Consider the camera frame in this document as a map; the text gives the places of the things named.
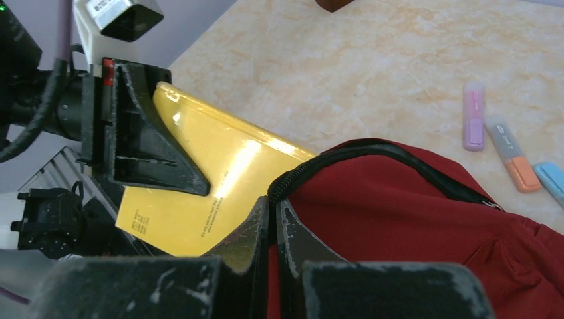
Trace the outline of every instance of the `beige table surface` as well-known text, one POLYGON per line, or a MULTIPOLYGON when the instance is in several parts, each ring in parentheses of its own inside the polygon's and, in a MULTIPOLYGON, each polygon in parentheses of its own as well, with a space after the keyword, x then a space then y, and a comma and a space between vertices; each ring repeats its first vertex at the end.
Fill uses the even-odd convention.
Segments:
POLYGON ((462 87, 486 84, 531 163, 564 168, 564 9, 518 0, 239 0, 170 68, 174 84, 310 150, 379 137, 460 162, 506 210, 564 233, 517 192, 489 137, 462 148, 462 87))

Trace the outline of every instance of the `red fabric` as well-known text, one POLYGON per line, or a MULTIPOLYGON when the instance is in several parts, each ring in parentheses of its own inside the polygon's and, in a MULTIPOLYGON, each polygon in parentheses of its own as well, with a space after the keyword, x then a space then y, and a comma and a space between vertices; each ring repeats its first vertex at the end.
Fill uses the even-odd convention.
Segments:
MULTIPOLYGON (((461 165, 398 145, 487 196, 461 165)), ((513 213, 446 199, 393 159, 362 156, 326 167, 290 201, 300 220, 350 261, 460 263, 480 279, 498 318, 564 318, 563 235, 513 213)), ((276 280, 269 285, 277 290, 276 280)))

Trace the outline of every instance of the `black bracket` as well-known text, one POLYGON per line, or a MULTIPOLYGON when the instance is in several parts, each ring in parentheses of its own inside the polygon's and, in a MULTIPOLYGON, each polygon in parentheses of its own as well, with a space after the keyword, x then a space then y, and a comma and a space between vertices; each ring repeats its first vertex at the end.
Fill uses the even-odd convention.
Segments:
POLYGON ((88 112, 82 117, 80 161, 92 167, 93 175, 105 175, 120 185, 206 196, 209 181, 152 101, 157 83, 170 82, 170 71, 105 59, 103 75, 105 82, 92 75, 84 80, 82 103, 88 112))

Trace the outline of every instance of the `white label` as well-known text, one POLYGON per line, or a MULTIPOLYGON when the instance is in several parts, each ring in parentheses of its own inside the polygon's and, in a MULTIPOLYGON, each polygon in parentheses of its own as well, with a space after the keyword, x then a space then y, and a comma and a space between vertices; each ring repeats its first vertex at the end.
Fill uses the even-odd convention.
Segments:
POLYGON ((121 0, 90 0, 86 3, 86 8, 92 18, 96 20, 119 1, 121 0))

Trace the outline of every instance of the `black zipper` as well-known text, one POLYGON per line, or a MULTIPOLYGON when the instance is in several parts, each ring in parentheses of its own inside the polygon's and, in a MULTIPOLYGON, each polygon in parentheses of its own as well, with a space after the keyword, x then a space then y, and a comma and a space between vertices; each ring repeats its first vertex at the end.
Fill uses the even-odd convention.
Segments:
POLYGON ((434 169, 421 159, 390 142, 379 139, 367 139, 345 145, 343 148, 331 150, 327 153, 318 155, 309 161, 298 165, 295 169, 284 173, 278 177, 268 189, 268 198, 271 203, 278 203, 288 197, 298 187, 312 178, 323 168, 350 160, 359 156, 382 155, 397 160, 415 169, 425 180, 439 189, 448 199, 463 201, 467 203, 477 203, 503 209, 491 199, 474 191, 470 187, 459 183, 455 179, 448 177, 442 172, 434 169))

